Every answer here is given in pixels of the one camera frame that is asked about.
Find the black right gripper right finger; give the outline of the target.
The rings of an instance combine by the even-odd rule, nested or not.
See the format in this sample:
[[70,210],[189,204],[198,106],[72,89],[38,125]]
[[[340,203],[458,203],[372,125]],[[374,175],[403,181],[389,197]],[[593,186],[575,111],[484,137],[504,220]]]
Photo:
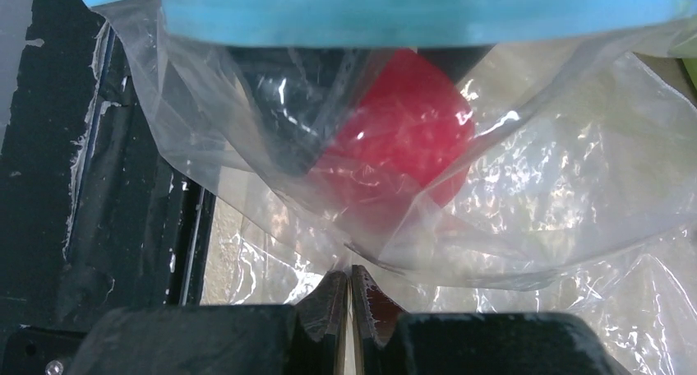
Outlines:
[[404,309],[361,265],[351,267],[353,345],[357,374],[382,374],[384,349]]

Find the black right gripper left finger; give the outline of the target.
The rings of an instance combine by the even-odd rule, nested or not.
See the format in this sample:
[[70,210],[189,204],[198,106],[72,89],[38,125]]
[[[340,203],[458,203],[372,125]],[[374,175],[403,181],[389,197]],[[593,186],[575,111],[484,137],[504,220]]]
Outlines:
[[298,353],[303,374],[342,374],[348,320],[349,278],[330,271],[296,304]]

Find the red fake apple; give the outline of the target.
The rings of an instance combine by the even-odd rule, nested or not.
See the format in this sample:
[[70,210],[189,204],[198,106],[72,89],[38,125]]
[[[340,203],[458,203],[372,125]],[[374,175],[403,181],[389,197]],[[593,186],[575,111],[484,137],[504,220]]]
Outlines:
[[343,219],[386,232],[473,134],[471,108],[454,82],[422,55],[399,49],[309,177]]

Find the clear zip top bag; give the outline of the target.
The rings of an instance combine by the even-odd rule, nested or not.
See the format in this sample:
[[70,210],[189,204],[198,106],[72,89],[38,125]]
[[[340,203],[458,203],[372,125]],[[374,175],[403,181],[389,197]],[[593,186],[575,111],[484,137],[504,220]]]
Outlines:
[[696,371],[696,0],[82,0],[217,197],[208,304],[356,266],[414,312],[569,313]]

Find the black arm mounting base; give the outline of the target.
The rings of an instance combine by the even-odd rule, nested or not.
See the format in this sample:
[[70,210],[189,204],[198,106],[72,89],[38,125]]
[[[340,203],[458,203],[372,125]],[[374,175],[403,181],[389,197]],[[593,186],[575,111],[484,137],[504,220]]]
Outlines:
[[159,155],[103,17],[1,0],[2,373],[64,373],[115,308],[198,304],[214,207]]

